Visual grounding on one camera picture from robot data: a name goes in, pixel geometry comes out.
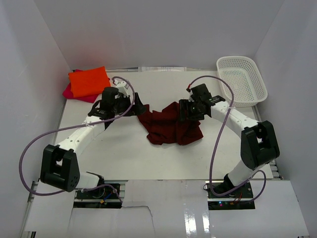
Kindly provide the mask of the dark red t shirt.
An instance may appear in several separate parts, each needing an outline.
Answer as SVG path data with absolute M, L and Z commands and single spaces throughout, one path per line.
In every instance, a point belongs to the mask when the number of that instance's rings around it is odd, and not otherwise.
M 203 138 L 200 122 L 178 120 L 177 102 L 171 103 L 160 112 L 150 111 L 150 105 L 145 107 L 146 112 L 139 115 L 138 120 L 148 132 L 147 139 L 153 145 L 188 145 Z

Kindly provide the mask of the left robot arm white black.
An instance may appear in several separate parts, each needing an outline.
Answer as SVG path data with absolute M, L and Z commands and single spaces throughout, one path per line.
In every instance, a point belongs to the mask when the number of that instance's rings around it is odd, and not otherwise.
M 138 94 L 134 95 L 132 102 L 125 89 L 105 88 L 101 99 L 93 104 L 82 125 L 57 145 L 48 145 L 44 149 L 40 181 L 67 192 L 92 190 L 101 185 L 100 175 L 80 171 L 78 156 L 116 117 L 139 116 L 146 109 Z

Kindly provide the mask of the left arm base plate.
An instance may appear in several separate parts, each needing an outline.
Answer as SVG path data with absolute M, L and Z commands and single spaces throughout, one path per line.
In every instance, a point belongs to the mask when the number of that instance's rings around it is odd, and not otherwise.
M 109 186 L 98 188 L 93 191 L 76 191 L 73 203 L 74 208 L 89 209 L 120 209 L 122 207 L 120 200 L 124 198 L 124 184 L 109 182 L 113 189 Z

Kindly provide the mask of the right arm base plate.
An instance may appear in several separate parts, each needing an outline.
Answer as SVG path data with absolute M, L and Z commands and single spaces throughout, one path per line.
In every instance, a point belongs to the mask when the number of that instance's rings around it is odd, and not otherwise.
M 246 183 L 229 195 L 218 197 L 211 193 L 209 183 L 203 186 L 207 192 L 208 208 L 210 211 L 224 210 L 255 210 L 255 203 L 249 202 L 254 195 L 250 183 Z

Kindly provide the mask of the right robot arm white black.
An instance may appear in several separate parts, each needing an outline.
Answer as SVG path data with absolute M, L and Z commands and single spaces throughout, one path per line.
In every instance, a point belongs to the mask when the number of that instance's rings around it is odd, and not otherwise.
M 227 196 L 247 183 L 261 168 L 280 155 L 274 127 L 269 121 L 252 119 L 233 108 L 223 97 L 212 96 L 205 84 L 187 88 L 189 99 L 179 101 L 179 120 L 200 121 L 209 116 L 232 130 L 241 141 L 241 160 L 217 186 L 207 189 L 217 197 Z

